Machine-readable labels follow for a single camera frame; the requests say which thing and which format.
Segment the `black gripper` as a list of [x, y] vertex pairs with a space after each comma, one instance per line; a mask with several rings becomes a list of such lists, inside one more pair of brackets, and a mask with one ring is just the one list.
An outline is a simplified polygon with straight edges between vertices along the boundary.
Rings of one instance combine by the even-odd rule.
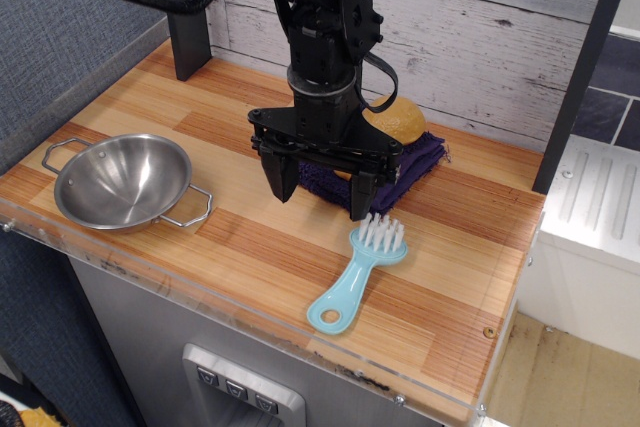
[[299, 163], [352, 174], [350, 218], [363, 220], [376, 185], [395, 184], [402, 145], [363, 117], [355, 78], [315, 84], [291, 77], [292, 107], [256, 108], [248, 114], [253, 148], [273, 195], [286, 203], [299, 182]]

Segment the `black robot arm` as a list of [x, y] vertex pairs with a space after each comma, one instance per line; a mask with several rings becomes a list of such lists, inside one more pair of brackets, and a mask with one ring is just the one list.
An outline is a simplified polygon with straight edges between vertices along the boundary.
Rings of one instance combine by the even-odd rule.
[[350, 217], [365, 218], [377, 190], [396, 182], [402, 145], [364, 118], [362, 66], [391, 79], [395, 71], [372, 48], [383, 18], [373, 0], [273, 0], [291, 62], [294, 104], [254, 109], [252, 144], [275, 197], [286, 202], [299, 183], [300, 163], [350, 174]]

